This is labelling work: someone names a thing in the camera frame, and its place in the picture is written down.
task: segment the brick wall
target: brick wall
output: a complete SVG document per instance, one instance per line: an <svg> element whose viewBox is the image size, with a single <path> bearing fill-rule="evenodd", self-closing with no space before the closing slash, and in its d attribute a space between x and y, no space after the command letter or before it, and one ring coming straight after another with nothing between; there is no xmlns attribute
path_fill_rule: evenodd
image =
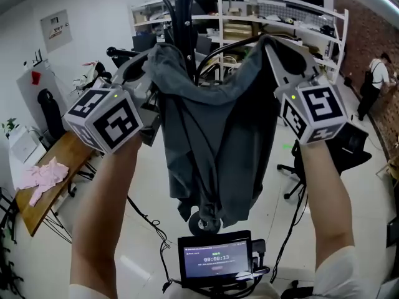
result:
<svg viewBox="0 0 399 299"><path fill-rule="evenodd" d="M394 71L399 74L399 30L359 2L335 0L335 8L339 12L349 10L347 56L341 71L345 77L352 79L355 91L359 93L371 60L382 52L388 53L392 60L392 65L388 66L390 76ZM398 90L396 87L383 87L380 98L370 111L390 157L399 153L394 149L399 134Z"/></svg>

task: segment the person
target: person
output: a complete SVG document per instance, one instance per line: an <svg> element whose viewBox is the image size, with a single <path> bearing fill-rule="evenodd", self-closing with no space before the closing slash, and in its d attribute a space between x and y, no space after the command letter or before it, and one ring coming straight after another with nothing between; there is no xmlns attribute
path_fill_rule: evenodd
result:
<svg viewBox="0 0 399 299"><path fill-rule="evenodd" d="M116 153L104 157L79 207L72 235L70 299L118 297L115 248L140 145L140 137L134 136ZM300 150L316 236L316 273L310 298L366 298L358 277L349 195L327 145L318 142L301 146ZM258 287L262 284L269 290L260 298L280 298L270 284L260 283ZM164 296L203 298L175 283Z"/></svg>
<svg viewBox="0 0 399 299"><path fill-rule="evenodd" d="M371 85L367 85L367 91L357 108L357 116L360 121L363 121L364 116L371 109L374 102L377 101L382 85L386 85L387 87L397 85L396 82L391 82L389 79L387 63L391 64L392 61L388 54L384 52L379 59L373 59L368 66L373 74L373 82Z"/></svg>

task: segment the gray cloth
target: gray cloth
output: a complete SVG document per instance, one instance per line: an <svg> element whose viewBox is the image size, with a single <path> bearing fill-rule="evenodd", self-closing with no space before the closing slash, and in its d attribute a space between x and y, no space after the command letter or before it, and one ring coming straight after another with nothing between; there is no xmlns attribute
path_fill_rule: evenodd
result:
<svg viewBox="0 0 399 299"><path fill-rule="evenodd" d="M198 206L207 229L248 219L262 191L279 111L264 43L220 86L196 87L169 44L157 44L143 66L160 90L170 196L186 221Z"/></svg>

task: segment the wooden table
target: wooden table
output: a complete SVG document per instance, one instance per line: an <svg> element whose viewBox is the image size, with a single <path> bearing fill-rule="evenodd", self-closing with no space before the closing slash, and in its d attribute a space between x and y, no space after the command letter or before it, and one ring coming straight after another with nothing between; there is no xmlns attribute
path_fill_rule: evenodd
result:
<svg viewBox="0 0 399 299"><path fill-rule="evenodd" d="M37 163L38 166L49 164L53 157L57 162L69 167L67 177L53 188L43 193L37 204L29 205L36 187L21 189L16 194L16 202L29 234L33 237L40 224L51 210L61 193L68 188L72 178L89 160L94 150L83 142L73 132L67 132Z"/></svg>

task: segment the white sleeve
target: white sleeve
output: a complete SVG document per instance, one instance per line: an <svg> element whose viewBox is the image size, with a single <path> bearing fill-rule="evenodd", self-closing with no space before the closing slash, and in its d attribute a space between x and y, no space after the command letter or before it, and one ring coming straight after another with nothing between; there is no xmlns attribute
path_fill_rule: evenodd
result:
<svg viewBox="0 0 399 299"><path fill-rule="evenodd" d="M388 70L387 70L387 68L386 68L385 65L383 66L383 68L382 68L382 70L381 70L381 75L382 75L382 80L383 80L385 83L389 83L389 82L390 82L390 81L389 81Z"/></svg>
<svg viewBox="0 0 399 299"><path fill-rule="evenodd" d="M82 285L69 285L69 299L109 299L102 293Z"/></svg>
<svg viewBox="0 0 399 299"><path fill-rule="evenodd" d="M313 297L340 299L367 298L359 278L359 267L354 246L344 247L324 260L316 271Z"/></svg>

